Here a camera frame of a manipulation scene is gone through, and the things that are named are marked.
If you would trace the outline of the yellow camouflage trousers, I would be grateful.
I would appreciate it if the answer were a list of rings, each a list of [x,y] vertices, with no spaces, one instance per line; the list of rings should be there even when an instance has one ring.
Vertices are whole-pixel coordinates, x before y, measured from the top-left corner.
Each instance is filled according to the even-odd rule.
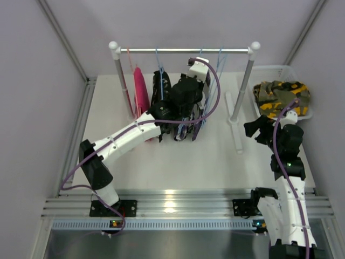
[[[296,98],[300,100],[294,109],[297,115],[304,117],[309,112],[311,94],[299,81],[262,81],[254,85],[252,92],[259,114],[269,118],[276,118]]]

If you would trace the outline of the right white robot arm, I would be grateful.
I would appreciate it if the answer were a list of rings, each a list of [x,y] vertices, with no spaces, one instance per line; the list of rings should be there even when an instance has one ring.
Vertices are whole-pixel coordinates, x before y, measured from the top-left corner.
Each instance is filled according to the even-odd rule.
[[[251,191],[251,208],[264,218],[271,246],[270,258],[326,258],[309,224],[305,200],[306,173],[299,157],[303,130],[293,124],[281,126],[262,115],[244,125],[247,137],[273,152],[271,170],[277,190],[257,187]]]

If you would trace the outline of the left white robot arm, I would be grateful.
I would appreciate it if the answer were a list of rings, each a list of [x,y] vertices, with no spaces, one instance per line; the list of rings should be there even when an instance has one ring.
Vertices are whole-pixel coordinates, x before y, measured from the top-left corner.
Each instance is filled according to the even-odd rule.
[[[165,97],[162,100],[156,100],[131,124],[101,140],[84,140],[80,144],[79,166],[105,212],[114,216],[122,208],[107,161],[117,160],[137,145],[169,134],[187,122],[195,106],[203,99],[203,90],[208,84],[209,76],[182,74],[174,86],[163,87]]]

